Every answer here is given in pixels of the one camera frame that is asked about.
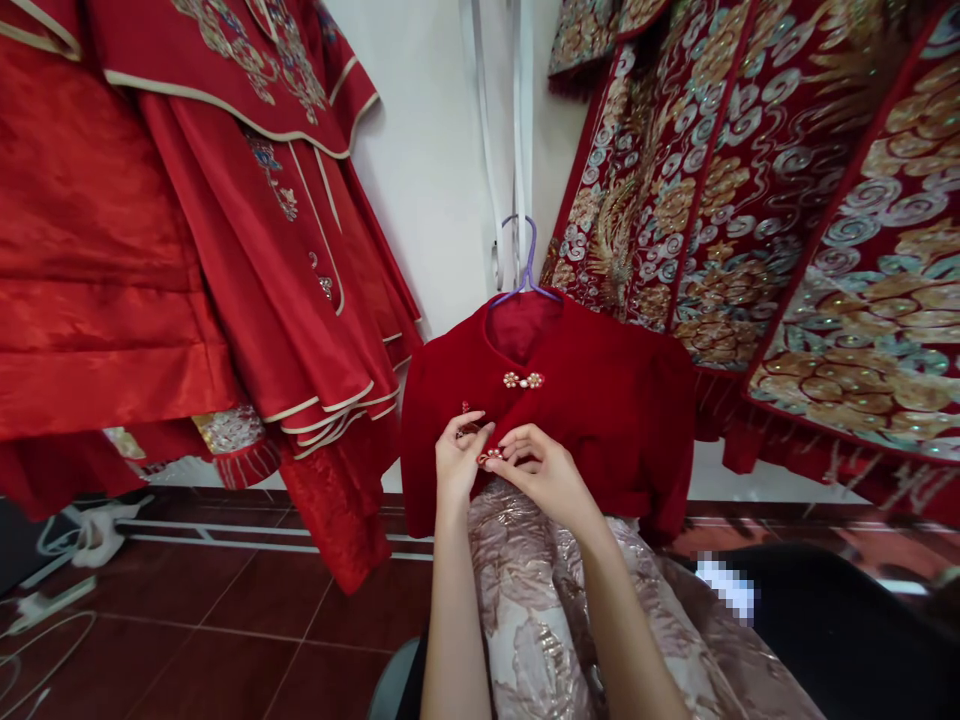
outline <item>red velvet jacket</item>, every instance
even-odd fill
[[[570,450],[602,511],[641,518],[650,542],[676,537],[693,462],[693,366],[683,346],[569,298],[526,293],[491,311],[494,301],[413,356],[401,416],[409,533],[433,533],[434,444],[468,403],[497,423],[491,447],[536,423]],[[489,477],[481,471],[474,494]]]

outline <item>white cable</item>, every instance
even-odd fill
[[[43,528],[43,532],[41,532],[40,537],[37,538],[37,552],[44,557],[56,557],[58,555],[63,555],[64,553],[70,552],[71,550],[76,550],[77,545],[80,542],[80,528],[74,528],[73,530],[68,530],[56,540],[52,540],[48,543],[47,533],[49,533],[53,528],[53,523],[56,521],[56,519],[56,515],[48,518],[47,524]],[[76,537],[68,541],[67,538],[74,533],[76,533]]]
[[[495,292],[500,292],[503,290],[503,263],[500,261],[500,223],[503,222],[505,216],[500,208],[496,180],[494,179],[490,121],[487,112],[487,78],[483,62],[483,36],[480,29],[480,0],[460,0],[460,30],[463,35],[467,77],[473,82],[477,97],[477,114],[480,116],[480,142],[483,147],[487,194],[490,199],[490,210],[493,213],[493,227],[490,229],[490,232],[493,233],[493,243],[490,250],[493,265],[493,287]]]
[[[8,600],[0,600],[0,605],[15,603],[17,602],[18,599],[19,598],[10,598]],[[13,690],[13,688],[16,686],[17,680],[20,677],[20,671],[21,671],[21,668],[23,667],[23,664],[20,660],[20,655],[23,653],[23,651],[26,650],[31,645],[33,645],[35,642],[39,641],[47,633],[53,632],[61,625],[66,625],[68,622],[72,622],[77,618],[81,618],[81,617],[89,618],[90,622],[87,625],[87,627],[84,629],[80,637],[77,638],[77,641],[73,644],[73,646],[69,650],[67,650],[64,656],[60,658],[60,661],[53,666],[53,669],[50,670],[50,672],[48,672],[43,677],[43,679],[40,680],[40,682],[38,682],[36,685],[33,686],[33,688],[31,688],[30,692],[28,692],[22,698],[17,700],[17,702],[14,703],[3,715],[0,715],[0,720],[7,720],[8,717],[13,715],[13,713],[16,712],[21,705],[23,705],[25,702],[27,702],[27,700],[33,697],[38,690],[43,688],[44,685],[46,685],[50,681],[50,678],[52,678],[54,674],[56,674],[56,672],[61,667],[63,667],[64,663],[66,663],[67,660],[69,660],[70,657],[73,655],[73,653],[76,652],[77,648],[80,647],[80,643],[82,643],[86,639],[87,635],[90,634],[90,630],[93,629],[93,623],[96,622],[97,614],[92,610],[84,610],[83,612],[76,613],[75,615],[69,615],[63,618],[57,624],[51,625],[50,627],[48,627],[42,633],[40,633],[35,638],[30,640],[30,642],[28,642],[27,644],[18,648],[17,651],[13,653],[13,655],[0,655],[0,668],[4,667],[7,664],[12,665],[14,668],[13,677],[10,681],[10,685],[3,691],[2,694],[0,694],[0,704],[2,704],[3,701],[6,699],[7,695],[9,695],[10,692]],[[7,631],[3,635],[0,635],[0,638],[8,637],[9,635],[10,635],[10,632]],[[43,690],[42,693],[40,693],[40,697],[38,697],[37,701],[33,704],[33,709],[30,711],[30,714],[27,716],[26,720],[30,720],[30,718],[32,718],[36,714],[37,708],[40,707],[40,703],[42,703],[47,698],[47,695],[49,694],[50,694],[50,688],[46,688]]]
[[[529,7],[522,0],[513,0],[513,187],[516,193],[517,232],[513,257],[517,277],[514,286],[522,282],[520,258],[527,248],[527,200],[532,194],[530,169],[532,162],[533,122],[533,38]]]

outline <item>brown tile floor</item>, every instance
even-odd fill
[[[388,505],[387,531],[405,534],[402,509]],[[242,506],[219,495],[161,498],[146,514],[303,527],[283,496],[245,497]],[[936,526],[830,518],[784,522],[761,515],[738,517],[727,507],[710,516],[698,508],[666,550],[696,557],[707,550],[806,541],[845,552],[874,576],[924,583],[960,562],[960,534]],[[309,539],[286,541],[306,544]],[[432,552],[425,543],[395,546]],[[98,617],[49,683],[51,692],[34,717],[361,720],[390,654],[426,622],[431,572],[429,562],[392,559],[348,597],[314,554],[129,542],[97,573],[97,589],[77,606]],[[56,594],[88,574],[68,566],[43,590]],[[5,627],[9,607],[0,611],[0,627]],[[87,623],[81,616],[31,646],[22,657],[17,688],[25,691],[39,682]],[[0,640],[0,655],[22,647],[44,627]],[[0,688],[9,682],[9,669],[0,668]],[[0,702],[0,716],[19,692]],[[24,720],[31,707],[32,701],[11,720]]]

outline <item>hanging garment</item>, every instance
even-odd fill
[[[394,370],[421,342],[348,159],[373,85],[319,3],[39,5],[49,37],[80,37],[83,17],[108,82],[136,90],[240,379],[295,465],[291,496],[356,589],[389,553],[376,515],[398,454]]]
[[[577,541],[499,478],[471,503],[468,524],[498,717],[608,717]],[[709,586],[657,558],[624,520],[607,524],[691,717],[822,719]]]
[[[8,25],[26,17],[3,11]],[[252,408],[136,113],[49,51],[0,37],[0,56],[2,492],[42,520],[80,493],[142,487],[123,458],[146,455],[123,425],[189,428],[156,460],[206,451],[206,438],[226,476],[252,484],[275,472],[259,418],[236,420]]]
[[[434,446],[469,407],[497,423],[488,453],[536,423],[573,454],[602,511],[641,518],[651,542],[676,537],[693,463],[692,365],[680,344],[569,298],[495,302],[414,354],[400,460],[410,534],[433,534]],[[490,477],[481,472],[474,495]]]
[[[552,83],[606,77],[544,284],[681,340],[727,467],[958,522],[958,6],[588,5]]]

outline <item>purple hanger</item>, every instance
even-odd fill
[[[516,215],[511,215],[500,224],[500,227],[501,228],[505,227],[508,222],[510,222],[516,217],[517,217]],[[551,300],[555,300],[557,302],[563,302],[563,298],[558,297],[557,295],[554,295],[551,292],[547,292],[546,290],[541,288],[539,285],[537,285],[536,280],[533,279],[533,256],[537,250],[537,224],[530,218],[529,215],[525,215],[524,217],[526,217],[527,222],[530,223],[530,227],[533,228],[533,238],[530,240],[530,252],[527,255],[527,269],[523,271],[523,280],[520,283],[520,285],[517,286],[517,289],[511,292],[508,292],[502,298],[497,300],[493,305],[490,306],[491,308],[495,308],[497,305],[500,305],[501,303],[509,300],[514,295],[517,295],[525,287],[529,287],[531,290],[534,290],[540,293],[541,295],[546,295]]]

